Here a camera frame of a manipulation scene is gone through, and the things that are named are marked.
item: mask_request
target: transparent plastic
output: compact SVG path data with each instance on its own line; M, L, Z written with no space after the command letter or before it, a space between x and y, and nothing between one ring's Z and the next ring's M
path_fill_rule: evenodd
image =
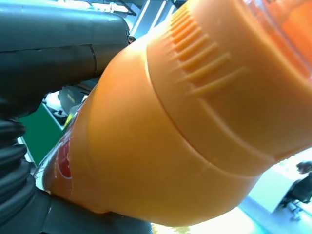
M243 1L285 57L311 77L312 0Z

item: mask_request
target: plastic bottle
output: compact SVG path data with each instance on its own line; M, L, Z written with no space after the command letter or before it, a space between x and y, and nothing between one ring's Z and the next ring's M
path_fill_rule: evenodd
M312 145L311 5L188 1L113 59L48 157L44 188L168 226L236 207Z

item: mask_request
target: green panel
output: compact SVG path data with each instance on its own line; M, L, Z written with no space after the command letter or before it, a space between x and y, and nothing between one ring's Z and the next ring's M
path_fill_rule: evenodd
M52 119L43 104L29 116L20 120L26 128L24 141L39 165L42 158L52 149L61 136L61 129Z

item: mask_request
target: orange plastic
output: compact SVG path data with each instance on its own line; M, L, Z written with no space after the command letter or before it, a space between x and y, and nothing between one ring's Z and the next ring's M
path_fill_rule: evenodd
M312 0L245 0L283 55L306 78L312 71Z
M45 188L97 213L199 223L310 147L311 106L312 87L242 1L190 0L113 59L73 125L70 194L61 176Z

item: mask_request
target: desk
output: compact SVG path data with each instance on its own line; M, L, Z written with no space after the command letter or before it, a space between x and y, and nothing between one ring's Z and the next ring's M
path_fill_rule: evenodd
M306 176L299 174L295 167L286 171L285 167L274 165L264 172L248 196L273 213L295 181Z

